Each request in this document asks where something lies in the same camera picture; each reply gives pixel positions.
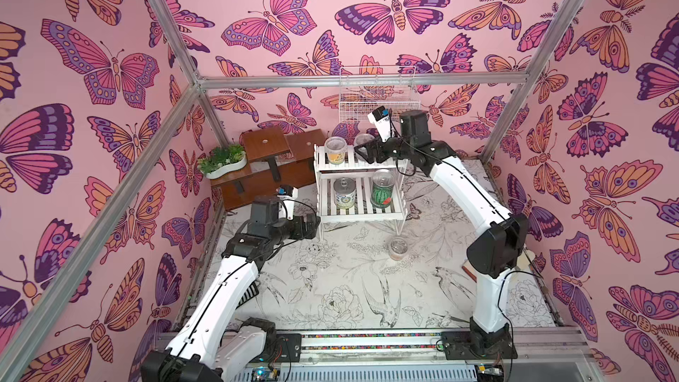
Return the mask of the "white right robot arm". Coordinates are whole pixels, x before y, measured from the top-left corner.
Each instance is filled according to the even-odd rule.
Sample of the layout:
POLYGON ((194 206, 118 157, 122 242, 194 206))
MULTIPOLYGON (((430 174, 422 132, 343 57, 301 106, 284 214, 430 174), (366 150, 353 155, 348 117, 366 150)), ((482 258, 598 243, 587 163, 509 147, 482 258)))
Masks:
POLYGON ((449 194, 476 230, 477 238, 466 251, 477 274, 469 336, 442 341, 447 359, 516 359, 513 326, 504 311, 505 287, 518 272, 529 229, 527 217, 495 200, 470 175, 453 148, 433 140, 423 111, 405 111, 395 125, 390 111, 380 106, 367 119, 378 130, 378 138, 359 144, 360 156, 370 164, 389 158, 410 162, 449 194))

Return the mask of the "dark seed jar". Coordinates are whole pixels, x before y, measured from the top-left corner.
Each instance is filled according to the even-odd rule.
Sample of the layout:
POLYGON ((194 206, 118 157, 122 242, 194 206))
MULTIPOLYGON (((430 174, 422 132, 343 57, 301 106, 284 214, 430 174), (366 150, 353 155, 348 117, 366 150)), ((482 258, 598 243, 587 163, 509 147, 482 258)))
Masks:
POLYGON ((354 148, 358 149, 362 147, 362 145, 370 143, 371 141, 374 141, 375 137, 372 134, 359 134, 354 141, 354 148))

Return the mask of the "green watermelon can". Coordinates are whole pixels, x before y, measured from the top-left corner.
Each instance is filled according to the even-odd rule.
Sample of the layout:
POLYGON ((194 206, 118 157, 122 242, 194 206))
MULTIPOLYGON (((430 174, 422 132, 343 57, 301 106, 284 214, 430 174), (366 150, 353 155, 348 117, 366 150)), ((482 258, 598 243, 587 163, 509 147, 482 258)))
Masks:
POLYGON ((395 178, 387 169, 376 171, 371 176, 371 203, 379 209, 388 208, 393 202, 395 178))

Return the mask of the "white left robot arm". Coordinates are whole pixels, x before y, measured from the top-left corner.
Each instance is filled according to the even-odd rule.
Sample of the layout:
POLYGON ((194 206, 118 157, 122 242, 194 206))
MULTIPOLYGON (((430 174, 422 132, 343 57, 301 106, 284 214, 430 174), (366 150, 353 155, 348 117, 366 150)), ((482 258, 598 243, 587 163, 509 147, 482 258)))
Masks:
POLYGON ((217 276, 192 316, 162 351, 141 364, 143 381, 231 381, 253 359, 277 355, 274 323, 251 318, 230 341, 224 335, 242 298, 263 266, 285 247, 316 237, 321 219, 315 210, 296 215, 293 196, 261 197, 222 253, 217 276))

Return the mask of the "red seed jar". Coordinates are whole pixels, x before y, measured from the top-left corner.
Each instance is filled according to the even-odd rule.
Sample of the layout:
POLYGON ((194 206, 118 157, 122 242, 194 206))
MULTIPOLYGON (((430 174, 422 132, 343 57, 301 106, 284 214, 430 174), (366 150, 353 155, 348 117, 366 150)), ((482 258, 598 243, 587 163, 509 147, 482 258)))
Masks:
POLYGON ((409 250, 408 242, 402 237, 396 236, 387 242, 387 252, 394 261, 403 260, 408 256, 409 250))

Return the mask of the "yellow seed jar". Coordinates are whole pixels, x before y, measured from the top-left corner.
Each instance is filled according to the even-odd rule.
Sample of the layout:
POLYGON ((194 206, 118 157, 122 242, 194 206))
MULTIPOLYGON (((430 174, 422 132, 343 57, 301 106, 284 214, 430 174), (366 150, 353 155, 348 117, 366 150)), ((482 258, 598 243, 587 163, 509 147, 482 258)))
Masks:
POLYGON ((339 136, 333 136, 325 141, 325 154, 328 163, 339 166, 345 162, 348 149, 347 141, 339 136))

